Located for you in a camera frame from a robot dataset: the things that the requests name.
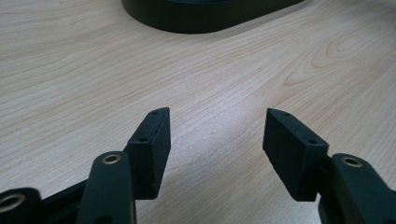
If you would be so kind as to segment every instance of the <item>mounting hole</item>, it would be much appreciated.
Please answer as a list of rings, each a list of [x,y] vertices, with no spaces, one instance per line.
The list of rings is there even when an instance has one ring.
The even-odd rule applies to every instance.
[[[348,165],[348,166],[353,166],[353,167],[362,167],[363,166],[363,164],[360,161],[355,160],[355,159],[350,158],[350,157],[343,157],[341,159],[341,161],[343,163],[345,163],[346,165]]]
[[[18,207],[23,203],[25,198],[26,197],[23,194],[11,194],[0,199],[0,213],[7,212]]]
[[[147,138],[139,138],[139,142],[147,142],[148,139]]]
[[[104,215],[95,220],[93,224],[111,224],[113,223],[113,218],[110,215]]]
[[[121,156],[119,156],[119,155],[108,155],[102,159],[102,163],[113,164],[120,160],[121,160]]]

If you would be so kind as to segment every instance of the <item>wood grain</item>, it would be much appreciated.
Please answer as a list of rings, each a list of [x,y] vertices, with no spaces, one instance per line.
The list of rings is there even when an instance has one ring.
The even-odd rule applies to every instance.
[[[0,0],[0,191],[42,197],[171,108],[172,150],[139,223],[319,223],[262,151],[267,107],[370,162],[396,189],[396,3],[307,0],[206,35],[159,31],[120,1]]]

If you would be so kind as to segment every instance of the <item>black base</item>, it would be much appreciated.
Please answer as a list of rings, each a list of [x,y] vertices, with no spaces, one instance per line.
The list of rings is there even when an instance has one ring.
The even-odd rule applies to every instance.
[[[146,25],[169,32],[203,34],[290,7],[304,0],[122,0]]]

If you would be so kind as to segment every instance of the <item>black object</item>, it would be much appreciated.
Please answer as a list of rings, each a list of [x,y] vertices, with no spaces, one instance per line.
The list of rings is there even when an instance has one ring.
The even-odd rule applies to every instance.
[[[122,0],[137,20],[160,30],[203,34],[290,7],[304,0]]]
[[[36,189],[1,193],[0,223],[135,224],[134,200],[158,197],[170,148],[169,108],[151,111],[123,152],[95,159],[88,180],[45,200]]]
[[[296,201],[321,195],[322,223],[396,223],[396,193],[358,157],[328,157],[328,144],[293,115],[269,108],[262,148]]]

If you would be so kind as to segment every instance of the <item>table surface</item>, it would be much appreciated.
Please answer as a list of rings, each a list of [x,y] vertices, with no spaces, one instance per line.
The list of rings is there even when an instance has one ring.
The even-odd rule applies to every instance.
[[[0,191],[43,198],[171,109],[159,198],[139,223],[319,223],[262,151],[267,107],[370,162],[396,189],[396,2],[307,0],[205,35],[172,34],[120,0],[0,0]]]

